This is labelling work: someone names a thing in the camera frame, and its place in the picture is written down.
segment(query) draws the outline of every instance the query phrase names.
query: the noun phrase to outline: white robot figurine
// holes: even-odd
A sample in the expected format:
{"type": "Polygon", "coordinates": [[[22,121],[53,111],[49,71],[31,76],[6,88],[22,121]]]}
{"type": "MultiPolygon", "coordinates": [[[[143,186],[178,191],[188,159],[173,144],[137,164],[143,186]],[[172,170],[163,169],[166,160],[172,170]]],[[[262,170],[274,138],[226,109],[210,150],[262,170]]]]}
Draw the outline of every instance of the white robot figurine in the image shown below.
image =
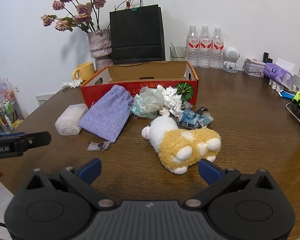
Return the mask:
{"type": "Polygon", "coordinates": [[[237,73],[236,68],[238,67],[237,60],[240,57],[237,49],[234,47],[228,47],[224,51],[226,61],[223,63],[223,70],[230,73],[237,73]]]}

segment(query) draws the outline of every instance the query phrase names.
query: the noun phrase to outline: glass cup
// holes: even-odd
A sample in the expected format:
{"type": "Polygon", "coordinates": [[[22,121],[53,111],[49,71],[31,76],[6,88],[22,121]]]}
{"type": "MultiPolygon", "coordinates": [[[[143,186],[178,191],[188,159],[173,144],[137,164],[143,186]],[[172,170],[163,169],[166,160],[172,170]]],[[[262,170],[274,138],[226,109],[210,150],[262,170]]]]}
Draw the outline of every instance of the glass cup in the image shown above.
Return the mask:
{"type": "Polygon", "coordinates": [[[187,47],[170,47],[170,56],[172,61],[186,61],[187,47]]]}

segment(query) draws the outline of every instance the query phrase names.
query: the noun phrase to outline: yellow mug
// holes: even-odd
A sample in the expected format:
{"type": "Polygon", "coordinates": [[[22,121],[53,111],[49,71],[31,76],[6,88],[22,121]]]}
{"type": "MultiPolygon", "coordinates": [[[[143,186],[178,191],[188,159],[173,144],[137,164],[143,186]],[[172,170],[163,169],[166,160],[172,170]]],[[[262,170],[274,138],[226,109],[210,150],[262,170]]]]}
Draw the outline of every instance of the yellow mug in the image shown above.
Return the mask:
{"type": "Polygon", "coordinates": [[[88,80],[92,77],[96,71],[94,70],[94,66],[92,62],[83,63],[72,72],[72,80],[81,78],[83,81],[88,80]]]}

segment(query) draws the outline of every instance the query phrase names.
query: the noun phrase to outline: mug handle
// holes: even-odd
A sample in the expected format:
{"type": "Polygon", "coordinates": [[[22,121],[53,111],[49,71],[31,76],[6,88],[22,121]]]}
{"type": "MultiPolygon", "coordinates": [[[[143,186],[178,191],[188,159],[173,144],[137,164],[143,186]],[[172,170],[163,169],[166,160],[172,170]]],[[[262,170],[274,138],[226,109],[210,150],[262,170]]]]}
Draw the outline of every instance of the mug handle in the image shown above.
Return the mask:
{"type": "Polygon", "coordinates": [[[76,69],[72,72],[72,74],[71,74],[72,80],[78,79],[78,78],[77,78],[77,72],[78,72],[78,71],[79,71],[79,68],[76,68],[76,69]]]}

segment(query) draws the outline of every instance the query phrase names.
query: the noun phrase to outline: metal bolt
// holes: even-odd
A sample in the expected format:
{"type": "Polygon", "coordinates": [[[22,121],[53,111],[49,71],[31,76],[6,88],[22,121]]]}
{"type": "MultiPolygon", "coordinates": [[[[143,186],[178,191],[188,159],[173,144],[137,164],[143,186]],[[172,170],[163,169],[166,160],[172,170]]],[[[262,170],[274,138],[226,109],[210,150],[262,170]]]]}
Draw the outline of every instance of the metal bolt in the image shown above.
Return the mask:
{"type": "Polygon", "coordinates": [[[195,199],[195,198],[188,199],[186,201],[186,205],[188,207],[200,207],[201,206],[201,201],[199,199],[195,199]]]}
{"type": "Polygon", "coordinates": [[[114,205],[114,201],[112,199],[104,198],[99,200],[98,205],[100,207],[112,207],[114,205]]]}

